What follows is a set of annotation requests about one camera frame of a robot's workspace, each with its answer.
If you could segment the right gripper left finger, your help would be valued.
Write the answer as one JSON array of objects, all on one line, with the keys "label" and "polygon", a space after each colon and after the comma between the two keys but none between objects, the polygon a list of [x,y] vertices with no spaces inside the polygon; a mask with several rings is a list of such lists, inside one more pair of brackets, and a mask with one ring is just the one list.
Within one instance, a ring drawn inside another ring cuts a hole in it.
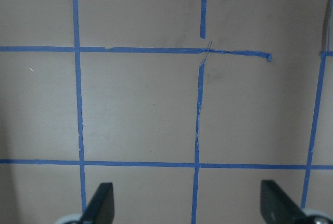
[{"label": "right gripper left finger", "polygon": [[82,224],[112,224],[114,220],[113,183],[101,183],[79,219]]}]

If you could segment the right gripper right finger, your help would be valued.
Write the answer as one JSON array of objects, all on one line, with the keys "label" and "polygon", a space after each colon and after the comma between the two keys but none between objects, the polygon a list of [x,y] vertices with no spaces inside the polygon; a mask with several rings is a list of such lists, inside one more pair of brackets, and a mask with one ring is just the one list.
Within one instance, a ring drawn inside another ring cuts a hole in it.
[{"label": "right gripper right finger", "polygon": [[316,223],[307,216],[273,180],[262,180],[260,187],[260,213],[265,223]]}]

